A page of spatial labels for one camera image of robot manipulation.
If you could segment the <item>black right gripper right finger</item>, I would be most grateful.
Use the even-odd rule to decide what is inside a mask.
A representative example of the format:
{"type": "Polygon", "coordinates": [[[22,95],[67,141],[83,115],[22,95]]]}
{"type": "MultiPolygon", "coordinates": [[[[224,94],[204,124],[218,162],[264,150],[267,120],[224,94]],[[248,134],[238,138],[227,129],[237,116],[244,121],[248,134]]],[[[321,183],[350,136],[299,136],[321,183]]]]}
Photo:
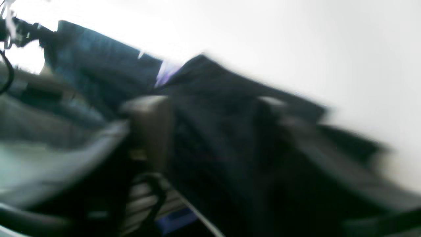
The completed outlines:
{"type": "Polygon", "coordinates": [[[287,237],[419,237],[420,195],[374,174],[337,150],[287,106],[259,97],[288,148],[272,178],[275,213],[287,237]]]}

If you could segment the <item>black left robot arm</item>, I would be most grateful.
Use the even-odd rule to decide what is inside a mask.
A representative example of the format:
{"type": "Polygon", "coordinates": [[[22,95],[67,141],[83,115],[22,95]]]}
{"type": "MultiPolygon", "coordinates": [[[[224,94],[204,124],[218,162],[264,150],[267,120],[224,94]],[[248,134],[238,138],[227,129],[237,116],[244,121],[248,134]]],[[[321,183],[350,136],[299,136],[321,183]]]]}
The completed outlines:
{"type": "Polygon", "coordinates": [[[17,18],[15,12],[12,10],[13,3],[15,3],[15,0],[1,1],[1,49],[8,50],[14,45],[16,47],[25,47],[35,40],[47,42],[57,38],[55,31],[51,31],[41,24],[28,23],[27,21],[17,18]]]}

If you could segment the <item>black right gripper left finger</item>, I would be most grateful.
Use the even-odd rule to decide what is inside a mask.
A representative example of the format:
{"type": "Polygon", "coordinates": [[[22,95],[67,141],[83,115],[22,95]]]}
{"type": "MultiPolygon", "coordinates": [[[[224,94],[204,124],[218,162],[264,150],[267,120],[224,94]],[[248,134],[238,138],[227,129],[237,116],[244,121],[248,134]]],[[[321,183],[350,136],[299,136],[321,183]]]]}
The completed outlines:
{"type": "Polygon", "coordinates": [[[166,96],[124,103],[122,120],[62,119],[1,99],[1,236],[143,237],[167,197],[166,96]]]}

